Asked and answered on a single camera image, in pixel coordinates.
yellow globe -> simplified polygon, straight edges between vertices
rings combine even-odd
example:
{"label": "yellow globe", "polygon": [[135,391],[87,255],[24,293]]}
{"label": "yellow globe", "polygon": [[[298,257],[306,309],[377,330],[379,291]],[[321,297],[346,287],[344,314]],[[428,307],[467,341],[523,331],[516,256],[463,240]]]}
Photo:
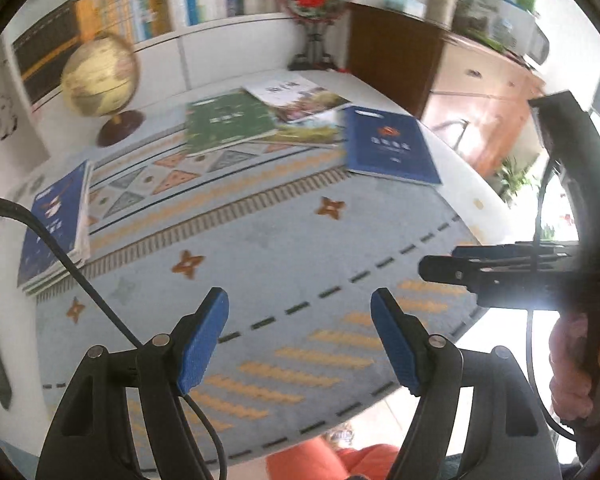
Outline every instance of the yellow globe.
{"label": "yellow globe", "polygon": [[102,116],[125,107],[138,86],[138,62],[121,38],[104,34],[85,43],[62,70],[69,107],[82,116]]}

floor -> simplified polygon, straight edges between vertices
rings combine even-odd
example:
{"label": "floor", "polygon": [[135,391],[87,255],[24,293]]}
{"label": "floor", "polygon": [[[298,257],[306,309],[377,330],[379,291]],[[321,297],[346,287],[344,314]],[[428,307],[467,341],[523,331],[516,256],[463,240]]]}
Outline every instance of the floor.
{"label": "floor", "polygon": [[[548,384],[551,368],[548,364],[548,337],[558,315],[555,312],[538,312],[534,317],[534,363],[541,395],[550,402]],[[492,309],[474,325],[458,342],[460,348],[489,352],[494,346],[503,345],[511,350],[519,364],[525,359],[526,312],[519,310]],[[472,391],[461,390],[456,423],[449,442],[447,454],[462,453],[471,410]],[[373,444],[393,444],[400,447],[418,399],[406,388],[400,388],[351,420],[355,437],[353,447],[362,449]],[[574,446],[561,439],[558,442],[558,458],[569,463],[575,456]],[[267,480],[265,460],[259,458],[229,469],[228,480]]]}

black cable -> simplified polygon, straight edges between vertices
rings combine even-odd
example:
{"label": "black cable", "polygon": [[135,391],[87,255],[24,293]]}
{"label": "black cable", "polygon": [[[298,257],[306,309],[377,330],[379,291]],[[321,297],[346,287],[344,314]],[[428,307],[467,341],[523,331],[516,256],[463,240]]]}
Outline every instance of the black cable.
{"label": "black cable", "polygon": [[[64,265],[64,268],[69,272],[69,274],[74,278],[74,280],[84,289],[84,291],[89,295],[89,297],[95,302],[95,304],[100,308],[101,311],[104,312],[105,316],[109,318],[109,320],[116,326],[120,332],[129,340],[129,342],[135,346],[136,348],[140,348],[142,343],[140,340],[129,330],[129,327],[125,325],[125,323],[118,317],[118,315],[113,312],[111,307],[104,301],[103,297],[98,293],[98,291],[93,288],[93,285],[84,277],[84,275],[78,270],[75,264],[71,261],[69,256],[62,250],[62,247],[56,242],[56,239],[53,238],[51,233],[46,229],[44,224],[36,218],[36,216],[31,213],[27,208],[16,204],[15,202],[11,202],[10,200],[5,200],[0,198],[0,216],[5,218],[11,218],[16,220],[28,228],[30,228],[35,234],[37,234],[40,239],[46,244],[46,246],[51,250],[56,258]],[[216,453],[218,454],[218,467],[220,469],[219,480],[226,480],[227,475],[227,463],[226,463],[226,455],[224,453],[224,446],[222,446],[222,441],[220,437],[218,437],[218,433],[216,433],[215,428],[211,424],[206,415],[203,413],[202,409],[189,397],[189,395],[184,396],[185,402],[190,406],[193,412],[200,419],[200,422],[208,431],[211,440],[216,446]]]}
{"label": "black cable", "polygon": [[[536,228],[534,231],[534,239],[533,239],[533,251],[531,253],[531,273],[538,272],[538,255],[540,253],[540,238],[542,236],[542,204],[544,203],[544,195],[546,193],[546,187],[551,180],[551,177],[554,174],[555,161],[549,158],[549,162],[544,168],[544,173],[542,174],[542,181],[540,183],[540,189],[538,190],[538,212],[536,213]],[[538,398],[538,403],[540,404],[540,409],[542,410],[542,414],[544,415],[544,420],[549,425],[549,427],[555,431],[555,433],[567,438],[569,440],[573,440],[575,442],[575,436],[571,431],[565,430],[560,424],[558,424],[554,418],[551,416],[551,413],[547,410],[544,402],[540,397],[540,393],[538,391],[538,384],[536,383],[536,374],[534,372],[534,357],[533,357],[533,345],[532,345],[532,333],[533,333],[533,322],[534,322],[534,311],[527,310],[526,311],[526,374],[529,381],[529,385],[531,389],[536,394]]]}

person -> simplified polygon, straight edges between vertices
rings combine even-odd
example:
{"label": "person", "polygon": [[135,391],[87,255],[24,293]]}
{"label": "person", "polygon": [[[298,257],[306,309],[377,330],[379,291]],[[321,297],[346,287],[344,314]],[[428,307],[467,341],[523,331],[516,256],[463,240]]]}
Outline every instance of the person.
{"label": "person", "polygon": [[[593,409],[591,377],[574,358],[578,340],[586,335],[586,315],[567,314],[555,323],[549,337],[549,361],[554,372],[549,383],[552,406],[563,420],[584,418]],[[360,450],[333,449],[326,439],[317,437],[267,456],[267,473],[269,480],[384,480],[398,451],[389,444]],[[459,457],[446,457],[439,479],[456,475]]]}

human hand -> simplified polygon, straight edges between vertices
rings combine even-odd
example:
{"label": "human hand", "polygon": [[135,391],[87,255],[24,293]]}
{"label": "human hand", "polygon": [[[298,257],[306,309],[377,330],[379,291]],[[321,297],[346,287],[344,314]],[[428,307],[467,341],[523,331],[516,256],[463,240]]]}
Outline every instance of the human hand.
{"label": "human hand", "polygon": [[578,339],[586,336],[586,314],[560,316],[549,336],[549,362],[554,371],[549,383],[551,402],[563,420],[586,418],[593,410],[591,377],[573,357]]}

